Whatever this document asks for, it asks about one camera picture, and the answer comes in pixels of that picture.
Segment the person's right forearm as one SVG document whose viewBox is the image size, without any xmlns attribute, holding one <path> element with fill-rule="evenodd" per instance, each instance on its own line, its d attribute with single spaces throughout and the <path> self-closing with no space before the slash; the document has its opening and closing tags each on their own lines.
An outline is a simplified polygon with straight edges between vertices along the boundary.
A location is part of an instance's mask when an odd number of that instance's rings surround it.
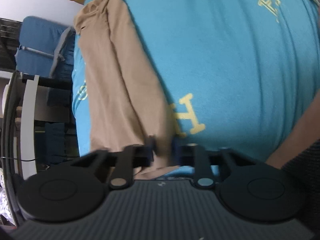
<svg viewBox="0 0 320 240">
<path fill-rule="evenodd" d="M 302 199 L 300 219 L 319 231 L 319 93 L 266 163 L 294 179 Z"/>
</svg>

